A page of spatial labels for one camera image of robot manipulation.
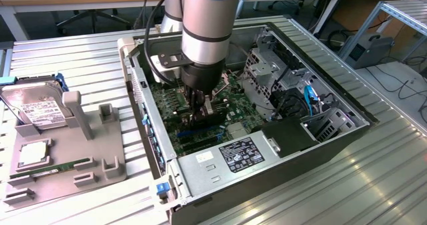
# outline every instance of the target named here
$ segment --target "hard drive label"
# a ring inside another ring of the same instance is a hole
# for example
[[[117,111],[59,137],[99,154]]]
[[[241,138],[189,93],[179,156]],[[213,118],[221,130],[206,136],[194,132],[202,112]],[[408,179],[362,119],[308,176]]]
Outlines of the hard drive label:
[[[265,157],[251,137],[222,146],[219,151],[234,173],[241,172],[265,161]]]
[[[37,126],[57,124],[66,121],[65,114],[55,100],[21,105],[30,121]]]

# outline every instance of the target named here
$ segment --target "warning label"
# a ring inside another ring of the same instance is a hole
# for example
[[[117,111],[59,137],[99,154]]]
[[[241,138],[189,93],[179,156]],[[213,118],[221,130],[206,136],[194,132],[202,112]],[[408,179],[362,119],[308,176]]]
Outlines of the warning label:
[[[21,105],[30,121],[37,126],[51,125],[66,121],[57,101],[42,101]]]
[[[237,173],[265,161],[250,137],[219,148],[230,170]]]

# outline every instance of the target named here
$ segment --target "slotted metal surface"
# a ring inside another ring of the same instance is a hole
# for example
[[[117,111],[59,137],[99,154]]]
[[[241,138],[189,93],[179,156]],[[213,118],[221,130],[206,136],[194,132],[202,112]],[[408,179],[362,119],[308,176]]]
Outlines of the slotted metal surface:
[[[427,1],[385,1],[381,9],[427,36]]]
[[[427,142],[422,133],[296,21],[276,16],[243,19],[237,24],[262,22],[277,24],[381,124],[332,162],[205,224],[426,223]],[[0,213],[0,224],[23,224],[23,221],[41,221],[42,224],[169,223],[166,213],[154,208],[155,200],[149,193],[151,169],[130,109],[117,48],[119,38],[143,33],[143,30],[115,32],[15,44],[11,75],[45,75],[61,70],[71,89],[83,94],[86,111],[97,109],[101,103],[113,103],[121,108],[130,179],[95,191]],[[5,112],[2,121],[0,180],[5,181],[15,138],[15,118],[10,111]]]

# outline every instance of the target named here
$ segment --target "motherboard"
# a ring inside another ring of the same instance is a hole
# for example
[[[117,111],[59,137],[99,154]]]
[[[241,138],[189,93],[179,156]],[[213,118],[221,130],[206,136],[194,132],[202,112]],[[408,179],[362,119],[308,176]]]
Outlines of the motherboard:
[[[214,90],[211,102],[223,105],[219,109],[222,113],[226,113],[225,122],[193,129],[183,127],[183,118],[191,113],[183,83],[178,81],[177,87],[163,87],[159,83],[150,85],[169,137],[179,157],[243,137],[266,122],[257,111],[257,105],[246,96],[241,84],[242,79],[233,72],[225,73]]]

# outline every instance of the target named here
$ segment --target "office chair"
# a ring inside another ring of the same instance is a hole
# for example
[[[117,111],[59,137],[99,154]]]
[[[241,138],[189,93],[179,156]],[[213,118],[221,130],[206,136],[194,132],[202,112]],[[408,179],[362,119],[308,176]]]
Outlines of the office chair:
[[[126,25],[126,29],[130,30],[133,28],[131,26],[131,23],[125,20],[123,18],[118,17],[117,15],[119,14],[118,12],[118,9],[114,8],[113,9],[113,15],[102,12],[105,9],[90,9],[85,12],[79,12],[79,10],[74,10],[74,16],[71,18],[69,18],[67,20],[59,22],[57,24],[57,29],[58,29],[58,32],[62,34],[62,35],[66,35],[67,34],[67,30],[65,28],[66,25],[74,23],[75,21],[86,18],[86,17],[91,17],[91,20],[93,20],[93,33],[95,34],[97,33],[97,22],[98,22],[98,17],[103,17],[103,18],[107,18],[113,21],[117,21],[122,24]]]
[[[269,9],[273,10],[276,4],[280,3],[280,2],[282,2],[282,1],[274,1],[273,4],[269,5]],[[296,15],[301,14],[301,9],[302,9],[304,6],[305,6],[305,0],[300,0],[298,1],[298,7],[297,7],[297,10],[296,10]]]

